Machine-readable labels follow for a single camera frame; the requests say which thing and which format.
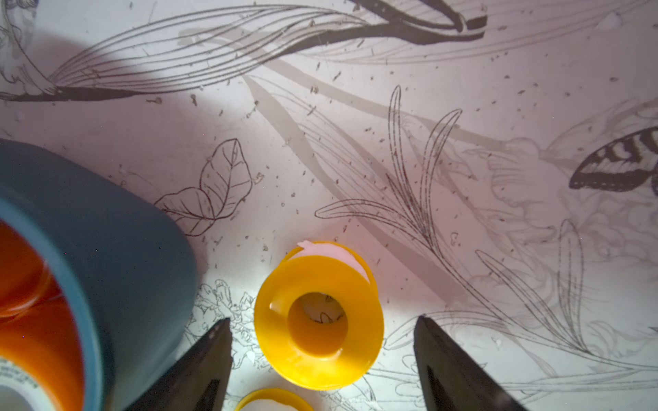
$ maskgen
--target leaf drawing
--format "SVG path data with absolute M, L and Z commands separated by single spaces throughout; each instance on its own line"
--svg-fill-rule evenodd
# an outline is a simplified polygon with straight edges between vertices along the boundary
M 215 222 L 208 194 L 196 187 L 164 195 L 155 206 L 167 213 L 186 235 L 203 234 Z
M 240 142 L 230 139 L 217 146 L 201 169 L 199 187 L 163 195 L 155 206 L 173 218 L 185 235 L 197 237 L 217 220 L 231 216 L 252 186 Z
M 544 301 L 542 297 L 525 281 L 522 274 L 510 270 L 501 261 L 481 250 L 476 256 L 489 270 L 490 275 L 498 278 L 521 303 L 525 313 L 529 314 L 535 324 L 526 324 L 516 312 L 508 306 L 489 300 L 478 288 L 475 288 L 457 266 L 451 263 L 446 253 L 447 245 L 442 240 L 442 233 L 434 225 L 432 211 L 432 177 L 439 163 L 443 146 L 450 130 L 457 121 L 461 111 L 454 110 L 444 116 L 429 133 L 422 155 L 417 157 L 422 163 L 420 189 L 416 190 L 407 175 L 402 152 L 400 122 L 401 90 L 397 86 L 391 96 L 388 112 L 388 136 L 393 172 L 385 171 L 388 188 L 395 195 L 397 204 L 385 205 L 374 199 L 348 199 L 337 201 L 316 211 L 319 218 L 345 218 L 358 216 L 397 228 L 411 239 L 426 247 L 444 269 L 457 283 L 470 293 L 486 312 L 442 311 L 429 314 L 439 326 L 453 324 L 485 327 L 516 339 L 523 339 L 547 348 L 557 349 L 568 354 L 605 366 L 612 370 L 607 377 L 604 374 L 559 375 L 551 364 L 536 353 L 522 347 L 529 357 L 544 371 L 548 378 L 530 383 L 508 383 L 510 390 L 524 391 L 524 402 L 535 401 L 554 392 L 596 391 L 643 389 L 658 386 L 658 366 L 637 364 L 617 360 L 614 356 L 595 352 L 588 345 L 581 331 L 581 300 L 583 290 L 584 257 L 580 236 L 575 226 L 565 220 L 558 236 L 558 266 L 555 288 L 557 302 Z M 485 210 L 482 215 L 493 224 L 495 220 L 514 220 L 516 217 L 502 214 L 496 210 Z M 413 324 L 416 318 L 397 328 L 384 340 L 384 350 L 400 349 L 413 341 Z M 630 375 L 642 373 L 643 378 L 629 380 Z M 397 379 L 400 373 L 387 372 L 386 378 Z M 563 383 L 572 383 L 575 388 L 568 388 Z
M 0 98 L 89 101 L 182 91 L 230 80 L 286 55 L 346 41 L 398 38 L 413 45 L 475 41 L 484 37 L 488 19 L 484 11 L 467 11 L 469 17 L 464 17 L 443 1 L 427 2 L 434 11 L 430 20 L 381 0 L 356 4 L 364 8 L 365 18 L 294 4 L 225 6 L 171 16 L 96 43 L 48 77 L 23 56 L 26 74 L 31 73 L 28 78 L 38 74 L 41 81 L 31 93 L 18 90 L 0 93 Z M 448 21 L 436 24 L 433 19 L 439 16 Z
M 216 219 L 233 214 L 252 185 L 249 167 L 237 139 L 226 140 L 215 149 L 199 179 L 199 187 L 208 194 Z

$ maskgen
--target yellow tape roll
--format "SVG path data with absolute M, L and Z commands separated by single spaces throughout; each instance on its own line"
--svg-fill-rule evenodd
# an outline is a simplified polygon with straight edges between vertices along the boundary
M 368 280 L 348 264 L 319 255 L 291 259 L 291 251 L 263 283 L 256 298 L 254 326 L 272 367 L 300 387 L 329 390 L 361 378 L 377 359 L 384 340 L 384 315 L 377 285 L 363 259 L 347 250 Z M 310 293 L 330 295 L 345 320 L 319 324 L 299 300 Z
M 291 406 L 297 411 L 313 411 L 313 408 L 311 408 L 308 402 L 290 391 L 280 388 L 266 388 L 253 391 L 238 403 L 234 411 L 240 411 L 242 408 L 245 408 L 247 404 L 256 400 L 273 400 L 280 404 Z

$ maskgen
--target teflon tape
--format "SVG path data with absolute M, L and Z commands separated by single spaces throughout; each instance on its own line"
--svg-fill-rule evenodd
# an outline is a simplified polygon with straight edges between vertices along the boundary
M 384 315 L 377 285 L 365 261 L 340 244 L 363 267 L 357 270 L 326 255 L 304 255 L 298 247 L 267 277 L 256 299 L 254 326 L 263 354 L 288 381 L 329 390 L 361 378 L 377 359 L 384 340 Z M 337 300 L 345 320 L 318 324 L 299 298 L 322 293 Z

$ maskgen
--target white surface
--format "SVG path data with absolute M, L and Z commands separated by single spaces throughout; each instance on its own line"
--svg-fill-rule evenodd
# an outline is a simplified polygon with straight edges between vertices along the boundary
M 256 400 L 247 404 L 243 411 L 297 411 L 290 405 L 281 404 L 275 400 Z
M 300 20 L 294 33 L 303 36 L 324 23 L 382 23 L 350 1 L 297 3 L 330 10 L 311 19 L 313 25 Z M 419 0 L 386 3 L 449 23 Z M 448 3 L 465 19 L 486 15 L 484 37 L 429 45 L 359 38 L 256 64 L 230 81 L 199 84 L 203 89 L 99 101 L 6 101 L 0 136 L 69 158 L 173 216 L 175 201 L 196 207 L 178 221 L 199 234 L 190 241 L 204 268 L 181 349 L 231 317 L 234 369 L 226 410 L 265 387 L 291 389 L 316 411 L 422 410 L 411 330 L 425 313 L 531 411 L 655 411 L 658 202 L 651 172 L 628 191 L 573 189 L 569 181 L 605 144 L 658 125 L 658 2 Z M 175 23 L 133 36 L 134 43 L 120 43 L 112 53 L 103 49 L 109 54 L 80 67 L 65 65 L 85 48 L 149 22 L 253 7 L 242 0 L 130 4 L 42 1 L 35 18 L 29 8 L 10 12 L 30 61 L 55 87 L 111 85 L 117 78 L 103 72 L 103 59 L 120 64 L 117 59 L 134 53 L 142 59 L 127 69 L 134 74 L 153 69 L 163 48 L 198 38 L 185 50 L 205 55 L 235 36 L 269 33 L 258 30 L 261 20 L 240 20 L 243 12 L 231 20 L 242 23 L 224 37 L 199 34 L 231 23 L 223 17 Z M 20 77 L 26 64 L 20 53 L 8 52 L 15 50 L 0 48 L 5 78 Z M 235 56 L 233 50 L 224 55 Z M 124 87 L 184 79 L 204 65 L 226 72 L 234 62 L 185 60 Z M 75 76 L 78 83 L 67 80 Z M 0 78 L 0 90 L 5 98 L 26 88 L 47 95 L 48 83 L 24 87 Z M 398 85 L 399 118 L 389 116 Z M 430 208 L 420 200 L 426 142 L 455 109 L 462 114 L 424 197 Z M 400 136 L 393 150 L 390 127 Z M 613 151 L 623 155 L 620 149 Z M 229 168 L 223 158 L 233 154 L 237 161 Z M 393 154 L 403 155 L 408 182 L 396 173 Z M 208 189 L 221 184 L 219 176 L 244 183 L 231 190 L 230 201 Z M 386 340 L 377 363 L 356 384 L 331 393 L 284 381 L 253 331 L 260 285 L 304 238 L 333 240 L 359 253 L 376 277 L 384 309 Z M 510 286 L 509 279 L 520 282 Z M 504 328 L 491 323 L 494 312 L 505 318 Z
M 354 258 L 354 256 L 344 248 L 328 243 L 314 244 L 308 240 L 297 243 L 297 245 L 303 248 L 303 250 L 290 257 L 290 260 L 294 260 L 295 258 L 307 255 L 320 255 L 333 258 L 334 260 L 344 262 L 348 266 L 352 267 L 354 270 L 356 270 L 356 272 L 361 274 L 361 276 L 365 278 L 367 282 L 370 283 L 370 279 L 368 278 L 368 274 L 366 274 L 366 270 L 363 268 L 363 266 L 361 266 L 361 264 L 359 264 L 357 259 Z

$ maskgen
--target botanical illustration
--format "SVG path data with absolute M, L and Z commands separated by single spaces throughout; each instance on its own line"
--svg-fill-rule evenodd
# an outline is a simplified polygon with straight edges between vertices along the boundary
M 197 187 L 163 195 L 155 206 L 173 218 L 186 235 L 198 237 L 217 220 L 230 217 L 252 186 L 240 142 L 230 139 L 208 158 Z
M 584 158 L 570 162 L 561 159 L 566 155 L 566 151 L 563 151 L 566 150 L 565 145 L 576 145 L 569 151 L 569 157 L 577 153 L 578 158 L 587 149 L 581 150 L 578 147 L 591 147 L 605 138 L 618 139 L 616 136 L 619 133 L 631 127 L 637 130 L 641 124 L 650 126 L 656 118 L 653 102 L 625 102 L 607 110 L 569 130 L 564 137 L 558 137 L 543 152 L 536 148 L 534 142 L 518 139 L 500 146 L 498 150 L 470 149 L 458 153 L 448 137 L 455 129 L 461 111 L 454 110 L 445 115 L 430 131 L 400 109 L 401 88 L 397 87 L 388 110 L 388 138 L 382 140 L 390 152 L 390 163 L 393 166 L 390 172 L 378 161 L 376 155 L 370 154 L 356 139 L 321 112 L 312 110 L 309 113 L 303 98 L 264 79 L 246 80 L 254 96 L 261 100 L 260 112 L 277 130 L 287 122 L 286 145 L 338 199 L 317 210 L 316 216 L 345 220 L 358 218 L 375 239 L 410 267 L 430 288 L 433 287 L 432 277 L 436 276 L 449 276 L 458 283 L 476 303 L 429 315 L 448 330 L 486 328 L 493 332 L 492 339 L 497 345 L 501 343 L 500 335 L 510 339 L 520 349 L 521 355 L 535 363 L 540 373 L 528 379 L 500 381 L 523 403 L 556 393 L 658 387 L 658 365 L 631 359 L 642 358 L 642 353 L 650 350 L 658 335 L 650 326 L 642 330 L 629 325 L 628 329 L 624 329 L 623 326 L 620 328 L 622 323 L 619 319 L 615 320 L 609 315 L 599 315 L 597 318 L 591 314 L 588 308 L 590 298 L 586 295 L 592 291 L 588 291 L 591 285 L 588 286 L 585 276 L 584 257 L 585 253 L 589 256 L 588 266 L 594 269 L 599 264 L 624 264 L 630 267 L 642 264 L 643 260 L 649 262 L 653 258 L 650 247 L 658 243 L 653 234 L 656 231 L 649 233 L 651 230 L 648 228 L 626 228 L 627 222 L 623 223 L 624 226 L 620 224 L 624 218 L 630 217 L 631 221 L 637 218 L 640 219 L 638 222 L 650 220 L 652 222 L 649 224 L 653 227 L 655 220 L 651 216 L 657 215 L 658 209 L 651 203 L 634 205 L 628 199 L 615 199 L 624 208 L 617 209 L 621 214 L 616 215 L 615 223 L 608 227 L 622 231 L 601 237 L 596 236 L 592 230 L 600 232 L 603 226 L 595 229 L 594 221 L 583 213 L 582 206 L 580 212 L 569 212 L 567 209 L 562 214 L 560 211 L 564 205 L 555 202 L 563 198 L 562 193 L 579 195 L 579 191 L 569 189 L 569 174 L 561 171 L 561 168 L 571 164 L 573 173 Z M 290 132 L 295 128 L 299 134 Z M 426 137 L 425 142 L 421 143 L 420 134 L 416 130 L 427 130 L 429 137 Z M 574 139 L 579 130 L 586 131 L 589 141 Z M 405 151 L 409 146 L 413 149 L 411 158 Z M 492 172 L 488 179 L 474 175 L 469 166 L 469 160 L 473 158 L 486 159 Z M 551 177 L 549 185 L 542 188 L 548 190 L 546 200 L 523 186 L 524 181 L 536 181 L 538 177 L 534 177 L 535 173 L 537 176 L 556 176 L 554 179 Z M 482 208 L 473 204 L 468 196 L 460 193 L 467 187 L 456 184 L 458 178 L 459 181 L 471 181 L 471 184 L 478 187 L 488 185 L 490 193 L 499 197 L 499 203 L 507 204 L 510 208 Z M 551 191 L 554 183 L 559 184 L 555 186 L 560 193 L 558 196 Z M 474 269 L 472 264 L 468 268 L 464 267 L 454 253 L 461 245 L 458 233 L 444 233 L 436 222 L 436 216 L 439 215 L 437 212 L 442 208 L 439 204 L 435 205 L 436 197 L 432 192 L 439 189 L 445 193 L 446 188 L 462 200 L 504 256 L 494 258 L 491 252 L 475 250 L 475 256 L 481 264 L 481 274 L 471 274 L 477 268 Z M 606 198 L 604 191 L 594 193 L 594 197 L 588 196 L 589 201 L 595 200 L 594 215 L 601 201 L 614 204 L 612 198 Z M 648 199 L 653 197 L 653 193 L 651 197 L 646 197 L 643 191 L 638 192 L 638 195 Z M 585 200 L 571 201 L 587 204 Z M 548 207 L 558 213 L 547 214 L 544 210 Z M 558 218 L 560 220 L 555 225 L 547 224 L 550 218 L 553 221 Z M 625 248 L 613 251 L 608 246 L 602 247 L 601 241 L 604 238 L 608 241 L 613 238 L 628 240 Z M 434 269 L 423 264 L 414 265 L 412 258 L 416 263 L 417 260 L 425 259 L 434 265 Z M 646 278 L 655 281 L 655 273 L 647 272 Z M 588 313 L 585 318 L 582 316 L 583 310 Z M 375 365 L 364 378 L 369 383 L 380 378 L 398 381 L 397 398 L 387 399 L 386 395 L 379 393 L 378 404 L 388 401 L 392 401 L 392 404 L 400 401 L 400 398 L 408 398 L 418 406 L 422 405 L 417 370 L 414 369 L 415 361 L 410 351 L 414 323 L 415 318 L 410 318 L 406 326 L 401 326 L 387 336 L 384 345 L 387 351 L 401 351 L 403 368 L 393 371 Z M 486 367 L 486 355 L 482 356 L 482 365 Z M 574 360 L 566 363 L 577 364 L 577 370 L 561 369 L 559 364 L 565 363 L 564 356 L 573 356 Z M 363 400 L 363 396 L 369 395 L 367 392 L 363 390 L 357 396 Z
M 182 91 L 228 81 L 294 53 L 357 64 L 438 62 L 563 36 L 647 1 L 530 0 L 510 8 L 472 1 L 351 0 L 342 11 L 285 4 L 222 7 L 149 21 L 42 74 L 26 52 L 38 2 L 2 0 L 0 98 L 98 101 Z M 441 43 L 455 46 L 432 47 Z

